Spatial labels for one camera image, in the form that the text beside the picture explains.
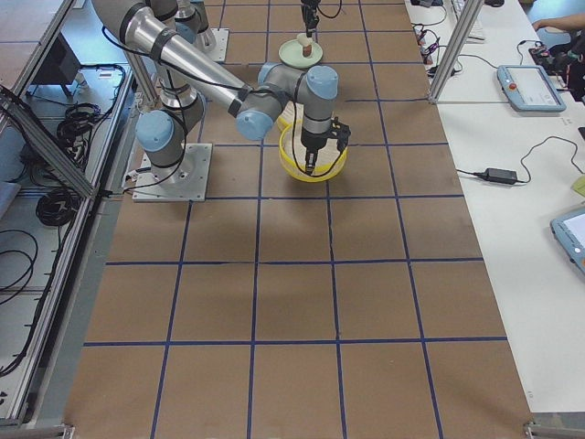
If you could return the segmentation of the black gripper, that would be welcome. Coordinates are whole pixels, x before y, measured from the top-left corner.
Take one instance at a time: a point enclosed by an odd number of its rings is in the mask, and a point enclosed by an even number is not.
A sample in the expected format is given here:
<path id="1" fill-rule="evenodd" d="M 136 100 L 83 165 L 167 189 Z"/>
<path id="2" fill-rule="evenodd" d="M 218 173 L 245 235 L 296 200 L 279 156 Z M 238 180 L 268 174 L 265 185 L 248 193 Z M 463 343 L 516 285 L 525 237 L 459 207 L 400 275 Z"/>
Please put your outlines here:
<path id="1" fill-rule="evenodd" d="M 301 11 L 305 26 L 305 35 L 311 37 L 311 29 L 317 29 L 318 26 L 318 6 L 319 0 L 302 0 Z"/>
<path id="2" fill-rule="evenodd" d="M 339 121 L 337 116 L 324 121 L 315 121 L 304 117 L 302 122 L 301 142 L 307 149 L 305 153 L 305 174 L 314 172 L 318 151 L 325 147 L 330 139 L 336 140 L 336 149 L 343 153 L 351 135 L 350 127 Z"/>

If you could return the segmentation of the person hand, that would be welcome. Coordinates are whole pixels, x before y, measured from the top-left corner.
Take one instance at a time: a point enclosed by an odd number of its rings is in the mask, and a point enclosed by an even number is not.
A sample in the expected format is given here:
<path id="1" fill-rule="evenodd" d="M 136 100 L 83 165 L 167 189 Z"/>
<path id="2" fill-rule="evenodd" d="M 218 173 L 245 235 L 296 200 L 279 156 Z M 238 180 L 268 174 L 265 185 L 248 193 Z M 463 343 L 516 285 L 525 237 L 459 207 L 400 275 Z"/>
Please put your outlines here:
<path id="1" fill-rule="evenodd" d="M 559 28 L 559 24 L 557 23 L 556 19 L 544 18 L 544 19 L 539 19 L 539 20 L 533 22 L 532 27 L 534 28 L 535 31 L 537 31 L 539 29 L 543 29 L 543 28 L 547 28 L 547 27 Z"/>

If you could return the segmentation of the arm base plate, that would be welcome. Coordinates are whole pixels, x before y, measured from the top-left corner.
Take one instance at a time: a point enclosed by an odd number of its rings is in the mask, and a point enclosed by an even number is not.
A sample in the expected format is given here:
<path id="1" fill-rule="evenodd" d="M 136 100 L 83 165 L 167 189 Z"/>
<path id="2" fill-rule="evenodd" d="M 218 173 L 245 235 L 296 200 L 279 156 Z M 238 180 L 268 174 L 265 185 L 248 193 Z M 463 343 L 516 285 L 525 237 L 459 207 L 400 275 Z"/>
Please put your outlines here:
<path id="1" fill-rule="evenodd" d="M 227 57 L 229 30 L 209 27 L 197 36 L 202 51 L 216 62 L 224 62 Z"/>
<path id="2" fill-rule="evenodd" d="M 147 154 L 143 153 L 142 166 L 149 170 L 138 175 L 133 201 L 205 201 L 212 147 L 212 144 L 188 143 L 182 163 L 166 169 L 152 166 Z"/>

